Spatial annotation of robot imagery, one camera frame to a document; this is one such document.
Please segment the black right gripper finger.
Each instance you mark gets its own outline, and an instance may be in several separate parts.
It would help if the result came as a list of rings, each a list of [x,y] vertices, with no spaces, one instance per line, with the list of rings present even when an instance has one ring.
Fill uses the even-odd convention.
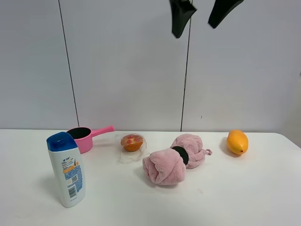
[[[244,0],[216,0],[208,19],[208,24],[215,29],[223,19]]]

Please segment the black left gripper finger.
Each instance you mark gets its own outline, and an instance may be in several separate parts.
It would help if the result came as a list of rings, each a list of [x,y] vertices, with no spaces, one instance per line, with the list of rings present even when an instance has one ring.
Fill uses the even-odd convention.
[[[169,3],[172,14],[172,34],[179,39],[197,9],[190,0],[170,0]]]

